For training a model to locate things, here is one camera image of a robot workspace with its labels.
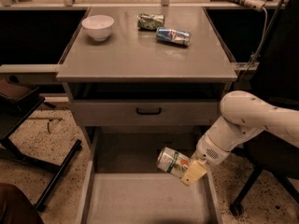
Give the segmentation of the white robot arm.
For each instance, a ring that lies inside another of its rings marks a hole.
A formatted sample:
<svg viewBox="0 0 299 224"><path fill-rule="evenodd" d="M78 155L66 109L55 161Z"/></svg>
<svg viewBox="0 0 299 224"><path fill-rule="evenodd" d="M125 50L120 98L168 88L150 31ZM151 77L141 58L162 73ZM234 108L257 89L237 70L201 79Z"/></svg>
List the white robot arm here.
<svg viewBox="0 0 299 224"><path fill-rule="evenodd" d="M270 105L246 91L231 91L220 103L221 115L200 137L181 181L190 186L222 163L238 145L269 132L299 147L299 112Z"/></svg>

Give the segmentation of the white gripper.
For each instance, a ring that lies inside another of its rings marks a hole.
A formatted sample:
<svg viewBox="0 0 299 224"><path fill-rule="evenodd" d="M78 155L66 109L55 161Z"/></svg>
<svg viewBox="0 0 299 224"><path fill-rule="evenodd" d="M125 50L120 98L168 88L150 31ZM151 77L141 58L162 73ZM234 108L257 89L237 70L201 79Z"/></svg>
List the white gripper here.
<svg viewBox="0 0 299 224"><path fill-rule="evenodd" d="M192 154L192 162L187 171L181 178L181 182L190 186L207 173L206 163L209 165L218 165L229 156L228 151L217 147L207 133L203 134L196 145L196 150Z"/></svg>

